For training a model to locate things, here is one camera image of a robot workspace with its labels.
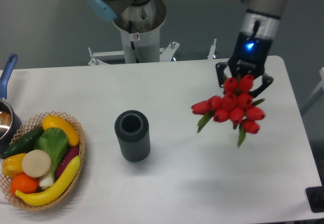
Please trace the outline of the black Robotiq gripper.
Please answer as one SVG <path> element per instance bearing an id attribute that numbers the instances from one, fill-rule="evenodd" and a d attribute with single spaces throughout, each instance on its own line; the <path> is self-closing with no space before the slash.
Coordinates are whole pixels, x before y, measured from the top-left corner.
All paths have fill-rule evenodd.
<path id="1" fill-rule="evenodd" d="M 262 84 L 249 92 L 253 98 L 259 96 L 273 83 L 273 77 L 264 73 L 264 64 L 271 45 L 272 40 L 251 37 L 249 34 L 240 32 L 228 62 L 218 62 L 215 65 L 219 86 L 224 87 L 228 79 L 225 69 L 229 66 L 233 77 L 240 75 L 243 78 L 247 74 L 252 74 L 254 78 L 262 76 Z"/>

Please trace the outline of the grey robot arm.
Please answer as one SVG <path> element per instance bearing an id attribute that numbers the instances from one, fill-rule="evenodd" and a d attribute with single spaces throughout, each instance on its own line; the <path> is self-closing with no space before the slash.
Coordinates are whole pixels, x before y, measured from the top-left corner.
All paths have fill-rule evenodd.
<path id="1" fill-rule="evenodd" d="M 251 92 L 260 95 L 273 78 L 265 73 L 265 61 L 284 13 L 287 0 L 236 0 L 247 5 L 232 56 L 216 64 L 219 86 L 224 71 L 234 77 L 252 74 L 262 84 Z M 163 0 L 87 0 L 101 19 L 120 31 L 126 63 L 160 62 L 160 28 L 167 10 Z"/>

